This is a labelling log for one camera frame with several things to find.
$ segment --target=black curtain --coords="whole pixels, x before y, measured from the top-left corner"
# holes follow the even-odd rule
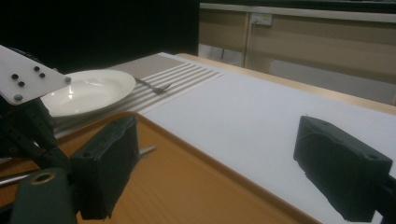
[[[195,0],[9,1],[0,20],[0,45],[29,52],[64,74],[198,50]]]

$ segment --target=wall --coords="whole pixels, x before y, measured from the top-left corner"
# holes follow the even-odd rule
[[[273,15],[266,26],[248,19],[244,11],[201,8],[200,43],[242,52],[252,70],[391,104],[396,23]]]

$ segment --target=striped placemat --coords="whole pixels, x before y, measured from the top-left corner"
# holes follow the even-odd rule
[[[159,60],[158,57],[163,56],[155,55],[155,60]],[[152,60],[153,57],[147,58],[147,62],[150,62]],[[148,70],[150,70],[150,63],[147,62],[144,62],[144,60],[140,60],[139,66],[136,66],[136,63],[134,62],[131,62],[131,65],[136,67],[135,70],[145,70],[144,68],[142,68],[142,66],[148,66]],[[161,87],[163,85],[171,83],[172,85],[168,89],[166,89],[166,92],[156,94],[152,92],[152,90],[148,87],[136,83],[134,90],[128,96],[116,102],[114,105],[107,106],[105,108],[88,114],[76,115],[65,118],[55,118],[56,125],[54,131],[56,136],[64,136],[83,126],[86,126],[99,119],[111,116],[112,114],[121,111],[134,111],[140,114],[145,114],[156,106],[164,104],[178,97],[179,95],[187,91],[191,91],[194,88],[197,88],[200,85],[206,83],[207,81],[212,80],[216,77],[220,77],[222,75],[222,73],[220,72],[204,68],[194,63],[177,62],[173,63],[172,67],[170,68],[169,64],[171,63],[168,63],[168,66],[163,66],[166,68],[165,70],[141,78],[156,87]],[[133,68],[122,70],[129,70],[130,74],[135,74],[135,70]]]

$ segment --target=fork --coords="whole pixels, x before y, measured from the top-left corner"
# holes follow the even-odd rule
[[[142,79],[139,79],[139,78],[137,78],[137,77],[135,77],[134,79],[136,80],[136,82],[138,82],[138,83],[140,83],[140,84],[143,84],[143,85],[145,85],[145,86],[151,88],[151,90],[152,90],[154,93],[156,93],[156,94],[161,94],[161,93],[163,93],[166,89],[168,89],[168,88],[172,85],[172,84],[169,83],[169,84],[166,84],[166,85],[164,85],[164,86],[162,86],[162,87],[154,87],[153,85],[149,84],[149,83],[146,82],[146,81],[143,81]]]

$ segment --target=white plate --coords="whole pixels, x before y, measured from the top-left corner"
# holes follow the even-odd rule
[[[134,89],[131,75],[115,70],[90,70],[66,75],[69,86],[51,92],[41,101],[53,117],[92,112],[112,105]]]

